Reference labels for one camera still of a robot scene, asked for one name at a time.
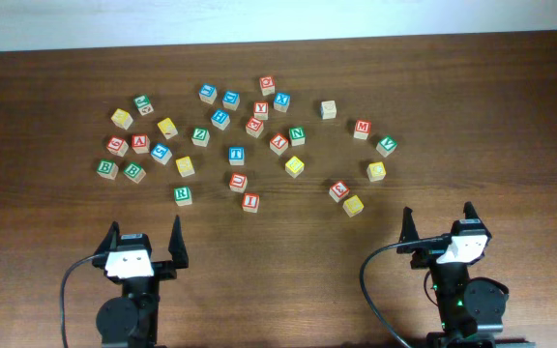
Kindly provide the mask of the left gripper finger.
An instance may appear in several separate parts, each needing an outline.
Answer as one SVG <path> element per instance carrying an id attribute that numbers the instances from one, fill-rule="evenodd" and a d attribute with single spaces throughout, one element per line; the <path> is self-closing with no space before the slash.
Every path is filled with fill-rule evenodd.
<path id="1" fill-rule="evenodd" d="M 107 252 L 110 252 L 114 248 L 116 248 L 119 236 L 120 236 L 119 224 L 117 221 L 113 221 L 106 235 L 104 236 L 103 240 L 96 248 L 95 254 L 105 254 Z"/>
<path id="2" fill-rule="evenodd" d="M 186 269 L 189 266 L 189 256 L 183 239 L 180 217 L 174 219 L 169 240 L 168 252 L 176 269 Z"/>

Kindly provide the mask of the green R block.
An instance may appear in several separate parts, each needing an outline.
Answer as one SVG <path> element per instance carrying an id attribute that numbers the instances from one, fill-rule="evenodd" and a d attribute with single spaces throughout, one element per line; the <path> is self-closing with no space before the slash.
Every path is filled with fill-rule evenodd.
<path id="1" fill-rule="evenodd" d="M 175 188 L 174 201 L 178 206 L 191 205 L 192 204 L 191 189 L 188 186 Z"/>

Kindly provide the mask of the yellow S block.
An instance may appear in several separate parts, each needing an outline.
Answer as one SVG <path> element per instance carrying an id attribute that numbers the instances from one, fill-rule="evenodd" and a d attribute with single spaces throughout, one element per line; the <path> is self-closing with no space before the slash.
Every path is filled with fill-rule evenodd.
<path id="1" fill-rule="evenodd" d="M 189 156 L 176 159 L 176 167 L 182 177 L 188 177 L 195 173 L 191 158 Z"/>

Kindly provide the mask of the red I block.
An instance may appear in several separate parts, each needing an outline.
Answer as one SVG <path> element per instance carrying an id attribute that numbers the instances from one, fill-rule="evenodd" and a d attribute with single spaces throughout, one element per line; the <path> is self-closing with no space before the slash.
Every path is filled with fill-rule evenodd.
<path id="1" fill-rule="evenodd" d="M 260 204 L 260 197 L 258 194 L 245 193 L 242 201 L 242 208 L 245 212 L 257 213 Z"/>

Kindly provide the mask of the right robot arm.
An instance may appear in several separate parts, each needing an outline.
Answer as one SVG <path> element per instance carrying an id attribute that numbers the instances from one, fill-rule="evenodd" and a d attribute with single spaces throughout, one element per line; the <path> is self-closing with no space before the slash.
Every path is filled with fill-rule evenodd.
<path id="1" fill-rule="evenodd" d="M 468 268 L 484 258 L 491 233 L 473 204 L 466 202 L 464 218 L 438 237 L 420 238 L 412 217 L 403 209 L 399 254 L 412 256 L 413 270 L 426 269 L 433 281 L 442 331 L 426 336 L 428 347 L 534 347 L 525 339 L 502 339 L 503 315 L 509 288 L 487 277 L 470 277 Z"/>

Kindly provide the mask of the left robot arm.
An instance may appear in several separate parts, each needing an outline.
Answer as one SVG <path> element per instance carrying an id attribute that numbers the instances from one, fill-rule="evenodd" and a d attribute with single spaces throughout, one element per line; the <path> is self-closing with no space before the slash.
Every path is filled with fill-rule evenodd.
<path id="1" fill-rule="evenodd" d="M 174 219 L 167 248 L 170 258 L 151 259 L 152 246 L 145 234 L 120 233 L 114 221 L 97 247 L 92 265 L 116 285 L 122 294 L 105 302 L 98 311 L 96 327 L 102 347 L 146 348 L 158 341 L 160 284 L 174 280 L 189 266 L 181 221 Z"/>

